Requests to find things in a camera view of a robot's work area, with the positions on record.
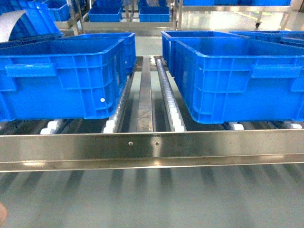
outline plastic crate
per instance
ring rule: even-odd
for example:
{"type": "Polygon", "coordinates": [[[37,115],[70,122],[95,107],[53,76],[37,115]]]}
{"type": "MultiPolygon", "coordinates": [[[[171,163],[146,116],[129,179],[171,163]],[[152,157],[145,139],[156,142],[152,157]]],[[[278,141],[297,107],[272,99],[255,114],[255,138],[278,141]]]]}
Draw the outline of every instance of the plastic crate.
{"type": "Polygon", "coordinates": [[[180,38],[187,37],[238,37],[237,34],[229,34],[225,32],[214,31],[165,31],[162,35],[162,56],[167,61],[169,72],[172,76],[176,76],[175,65],[175,42],[180,38]]]}
{"type": "Polygon", "coordinates": [[[238,0],[214,0],[214,5],[229,5],[234,6],[238,4],[238,0]]]}
{"type": "Polygon", "coordinates": [[[257,40],[304,47],[303,31],[231,31],[257,40]]]}
{"type": "Polygon", "coordinates": [[[109,7],[109,8],[116,8],[122,7],[123,1],[122,0],[97,0],[94,5],[98,7],[109,7]]]}
{"type": "Polygon", "coordinates": [[[147,0],[139,0],[138,1],[138,8],[141,7],[157,7],[157,6],[167,6],[166,0],[153,0],[153,1],[147,1],[147,0]]]}
{"type": "Polygon", "coordinates": [[[169,7],[141,7],[139,10],[140,22],[170,22],[169,7]]]}
{"type": "Polygon", "coordinates": [[[135,33],[83,34],[80,36],[68,37],[66,39],[83,39],[83,38],[123,38],[126,73],[130,74],[133,72],[136,64],[135,33]]]}
{"type": "Polygon", "coordinates": [[[289,6],[291,0],[251,0],[252,6],[289,6]]]}
{"type": "Polygon", "coordinates": [[[98,7],[94,6],[89,11],[91,22],[120,22],[123,8],[118,7],[98,7]]]}
{"type": "Polygon", "coordinates": [[[65,1],[62,0],[47,0],[44,2],[53,21],[67,21],[69,20],[70,10],[65,1]]]}
{"type": "Polygon", "coordinates": [[[304,120],[304,48],[248,38],[176,42],[177,86],[202,124],[304,120]]]}
{"type": "Polygon", "coordinates": [[[111,116],[126,82],[123,39],[0,49],[0,121],[111,116]]]}
{"type": "Polygon", "coordinates": [[[184,6],[214,6],[214,0],[184,0],[184,6]]]}

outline storage rack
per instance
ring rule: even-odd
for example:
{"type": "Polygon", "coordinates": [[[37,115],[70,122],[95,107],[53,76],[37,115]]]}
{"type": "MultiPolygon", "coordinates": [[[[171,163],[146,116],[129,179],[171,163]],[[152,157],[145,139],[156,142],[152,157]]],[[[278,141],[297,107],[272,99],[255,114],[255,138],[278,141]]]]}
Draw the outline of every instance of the storage rack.
{"type": "Polygon", "coordinates": [[[133,22],[134,13],[138,10],[134,7],[134,0],[130,0],[129,4],[124,4],[124,11],[126,13],[126,22],[90,22],[88,20],[88,10],[91,9],[94,0],[88,0],[87,6],[83,11],[75,12],[72,6],[74,0],[66,0],[70,8],[71,18],[67,22],[56,22],[60,30],[69,30],[73,28],[74,35],[78,35],[85,31],[133,31],[142,32],[145,35],[151,35],[150,32],[158,32],[164,30],[181,30],[183,12],[201,11],[201,12],[253,12],[258,11],[259,15],[256,21],[256,28],[261,24],[263,12],[283,12],[282,20],[280,22],[280,29],[284,30],[292,11],[290,6],[184,6],[183,0],[171,0],[171,22],[133,22]],[[81,21],[81,29],[78,30],[77,22],[81,21]]]}
{"type": "Polygon", "coordinates": [[[2,123],[0,171],[304,162],[304,123],[193,122],[180,95],[172,91],[161,56],[138,57],[119,108],[109,121],[59,123],[50,135],[39,134],[46,120],[2,123]],[[139,80],[136,71],[141,71],[138,101],[128,97],[133,81],[139,80]],[[163,100],[152,99],[151,71],[158,71],[163,100]],[[173,108],[178,114],[174,118],[173,108]],[[245,130],[233,130],[236,124],[245,130]]]}

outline metal post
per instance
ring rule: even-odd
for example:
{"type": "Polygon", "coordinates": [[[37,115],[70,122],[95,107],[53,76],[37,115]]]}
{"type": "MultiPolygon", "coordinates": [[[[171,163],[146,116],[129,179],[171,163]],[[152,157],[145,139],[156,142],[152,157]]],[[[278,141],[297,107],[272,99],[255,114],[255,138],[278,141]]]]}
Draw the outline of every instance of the metal post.
{"type": "Polygon", "coordinates": [[[127,19],[127,22],[129,21],[129,0],[125,0],[124,1],[124,8],[125,8],[125,15],[126,15],[126,19],[127,19]]]}
{"type": "Polygon", "coordinates": [[[70,10],[74,35],[77,36],[80,33],[79,33],[78,25],[77,25],[76,14],[75,14],[74,7],[73,7],[73,0],[66,0],[66,3],[67,3],[68,8],[70,10]]]}
{"type": "Polygon", "coordinates": [[[284,14],[283,14],[283,17],[282,17],[282,20],[280,23],[281,30],[284,30],[287,26],[288,20],[290,18],[290,11],[291,11],[291,8],[289,11],[284,12],[284,14]]]}
{"type": "Polygon", "coordinates": [[[182,20],[183,6],[184,6],[184,0],[180,0],[178,30],[181,30],[181,20],[182,20]]]}
{"type": "Polygon", "coordinates": [[[262,19],[262,16],[263,16],[263,11],[260,11],[260,13],[258,14],[258,18],[257,18],[257,23],[261,23],[261,19],[262,19]]]}
{"type": "Polygon", "coordinates": [[[173,29],[176,30],[177,27],[177,4],[178,4],[178,0],[174,0],[173,1],[173,29]]]}
{"type": "Polygon", "coordinates": [[[79,18],[80,18],[80,27],[81,27],[81,31],[82,33],[85,33],[84,31],[84,19],[82,17],[82,13],[81,13],[81,7],[80,7],[80,4],[79,4],[79,0],[75,0],[76,1],[76,5],[77,5],[77,9],[78,9],[78,15],[79,15],[79,18]]]}

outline metal channel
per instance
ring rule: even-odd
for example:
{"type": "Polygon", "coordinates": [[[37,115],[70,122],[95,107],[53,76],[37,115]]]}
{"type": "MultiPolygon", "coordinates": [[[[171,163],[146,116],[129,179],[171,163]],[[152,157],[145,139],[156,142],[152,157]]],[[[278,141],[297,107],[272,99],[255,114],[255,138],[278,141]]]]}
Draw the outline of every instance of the metal channel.
{"type": "Polygon", "coordinates": [[[161,85],[161,93],[165,102],[165,109],[169,120],[170,130],[172,132],[184,132],[186,131],[186,126],[181,116],[179,106],[174,98],[174,94],[169,83],[162,58],[155,58],[155,60],[161,85]]]}
{"type": "Polygon", "coordinates": [[[0,171],[304,163],[303,130],[14,135],[0,145],[0,171]]]}
{"type": "Polygon", "coordinates": [[[143,57],[142,67],[136,131],[153,132],[150,57],[143,57]]]}

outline white roller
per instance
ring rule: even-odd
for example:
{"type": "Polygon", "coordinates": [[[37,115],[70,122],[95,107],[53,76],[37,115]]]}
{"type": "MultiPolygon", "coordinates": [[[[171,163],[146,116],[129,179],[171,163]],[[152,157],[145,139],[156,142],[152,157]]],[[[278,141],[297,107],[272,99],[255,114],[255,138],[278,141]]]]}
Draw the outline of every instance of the white roller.
{"type": "Polygon", "coordinates": [[[174,127],[175,132],[184,132],[185,128],[183,126],[175,126],[174,127]]]}
{"type": "Polygon", "coordinates": [[[111,127],[105,127],[104,128],[104,133],[113,133],[113,128],[111,128],[111,127]]]}
{"type": "Polygon", "coordinates": [[[302,126],[298,123],[289,123],[286,125],[288,129],[302,129],[302,126]]]}
{"type": "Polygon", "coordinates": [[[54,134],[55,130],[50,128],[43,128],[40,132],[40,134],[54,134]]]}
{"type": "Polygon", "coordinates": [[[108,120],[108,121],[106,122],[105,127],[114,128],[115,125],[116,125],[116,122],[115,122],[114,120],[108,120]]]}
{"type": "Polygon", "coordinates": [[[177,108],[171,108],[171,107],[170,107],[169,110],[170,110],[170,113],[178,113],[178,112],[177,112],[177,108]]]}
{"type": "Polygon", "coordinates": [[[233,124],[229,124],[231,129],[233,131],[242,131],[244,129],[244,126],[242,124],[238,124],[238,123],[233,123],[233,124]]]}
{"type": "Polygon", "coordinates": [[[50,121],[48,122],[47,128],[57,130],[60,127],[61,123],[62,121],[57,120],[50,121]]]}
{"type": "Polygon", "coordinates": [[[175,127],[175,126],[181,126],[181,120],[180,119],[173,119],[172,120],[172,122],[173,122],[173,126],[175,127]]]}
{"type": "Polygon", "coordinates": [[[171,119],[179,119],[180,118],[180,115],[178,113],[171,113],[171,119]]]}

